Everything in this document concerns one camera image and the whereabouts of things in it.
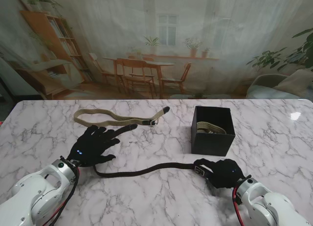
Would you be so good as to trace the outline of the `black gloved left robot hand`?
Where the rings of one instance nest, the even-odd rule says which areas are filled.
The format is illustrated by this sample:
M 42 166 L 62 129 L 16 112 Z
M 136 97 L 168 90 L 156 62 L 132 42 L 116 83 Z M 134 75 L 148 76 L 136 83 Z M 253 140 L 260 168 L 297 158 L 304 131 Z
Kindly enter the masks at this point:
M 115 155 L 104 156 L 103 153 L 120 143 L 117 138 L 112 138 L 114 130 L 92 125 L 77 139 L 71 148 L 67 160 L 80 162 L 82 167 L 91 167 L 102 164 L 116 158 Z

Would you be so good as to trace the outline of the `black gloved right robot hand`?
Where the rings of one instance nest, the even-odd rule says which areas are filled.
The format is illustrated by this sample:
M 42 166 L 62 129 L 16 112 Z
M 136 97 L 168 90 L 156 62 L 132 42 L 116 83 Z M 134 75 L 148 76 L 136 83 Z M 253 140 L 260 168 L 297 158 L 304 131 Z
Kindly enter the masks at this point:
M 215 188 L 234 188 L 246 179 L 239 165 L 232 159 L 209 161 L 204 158 L 194 162 L 194 171 Z

